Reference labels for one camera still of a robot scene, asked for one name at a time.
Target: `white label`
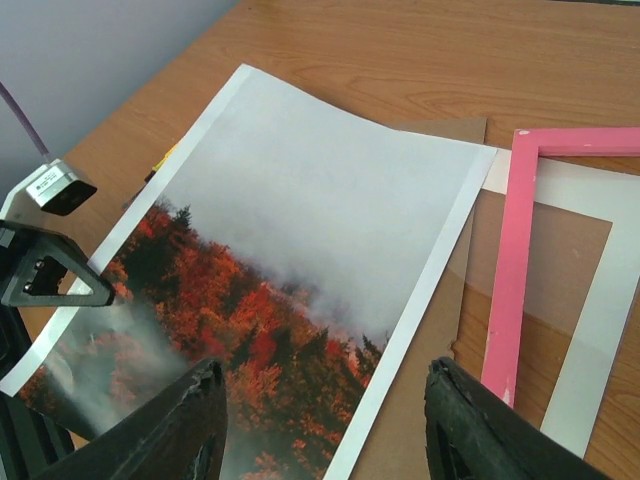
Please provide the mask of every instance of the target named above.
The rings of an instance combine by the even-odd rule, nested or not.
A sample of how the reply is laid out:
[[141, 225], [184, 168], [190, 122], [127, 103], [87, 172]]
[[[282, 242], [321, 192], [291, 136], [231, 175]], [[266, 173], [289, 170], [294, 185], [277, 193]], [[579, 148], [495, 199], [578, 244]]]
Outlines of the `white label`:
[[51, 167], [38, 180], [27, 187], [27, 193], [32, 197], [39, 197], [49, 186], [64, 176], [59, 167]]

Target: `brown cardboard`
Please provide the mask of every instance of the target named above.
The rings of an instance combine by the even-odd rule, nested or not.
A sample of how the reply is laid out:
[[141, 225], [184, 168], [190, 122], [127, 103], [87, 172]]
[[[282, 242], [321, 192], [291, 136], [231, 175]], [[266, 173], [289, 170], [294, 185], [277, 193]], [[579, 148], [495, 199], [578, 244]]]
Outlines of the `brown cardboard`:
[[[394, 128], [484, 143], [485, 118], [394, 124]], [[473, 212], [429, 303], [351, 475], [354, 480], [429, 478], [424, 389], [429, 363], [452, 356], [465, 285]]]

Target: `picture frame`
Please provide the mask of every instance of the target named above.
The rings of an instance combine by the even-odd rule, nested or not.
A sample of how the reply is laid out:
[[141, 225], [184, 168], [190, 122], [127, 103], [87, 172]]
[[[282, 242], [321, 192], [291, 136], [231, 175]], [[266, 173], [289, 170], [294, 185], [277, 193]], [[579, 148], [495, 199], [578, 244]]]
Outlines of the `picture frame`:
[[539, 158], [640, 155], [640, 128], [516, 130], [485, 186], [506, 195], [482, 383], [513, 406], [534, 201], [612, 223], [541, 431], [582, 457], [640, 278], [640, 177]]

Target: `poster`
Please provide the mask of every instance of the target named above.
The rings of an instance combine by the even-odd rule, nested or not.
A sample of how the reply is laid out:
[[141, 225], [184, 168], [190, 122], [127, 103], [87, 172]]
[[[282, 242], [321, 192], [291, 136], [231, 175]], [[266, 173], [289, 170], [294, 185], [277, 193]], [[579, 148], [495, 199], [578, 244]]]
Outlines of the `poster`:
[[344, 478], [495, 153], [243, 65], [92, 258], [117, 304], [59, 309], [0, 389], [91, 439], [213, 355], [221, 478]]

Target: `wooden table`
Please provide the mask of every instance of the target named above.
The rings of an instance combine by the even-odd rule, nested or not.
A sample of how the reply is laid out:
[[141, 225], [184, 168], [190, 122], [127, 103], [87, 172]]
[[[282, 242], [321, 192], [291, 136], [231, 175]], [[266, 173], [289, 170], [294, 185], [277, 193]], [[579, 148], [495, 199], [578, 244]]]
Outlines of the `wooden table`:
[[[513, 130], [640, 124], [640, 9], [543, 0], [247, 0], [138, 91], [67, 159], [100, 188], [53, 225], [93, 251], [141, 178], [240, 63], [380, 123], [486, 116]], [[576, 160], [640, 173], [626, 160]], [[458, 361], [479, 375], [490, 299], [465, 295]], [[569, 337], [525, 320], [516, 409], [539, 425]], [[619, 352], [586, 460], [640, 478], [640, 318]]]

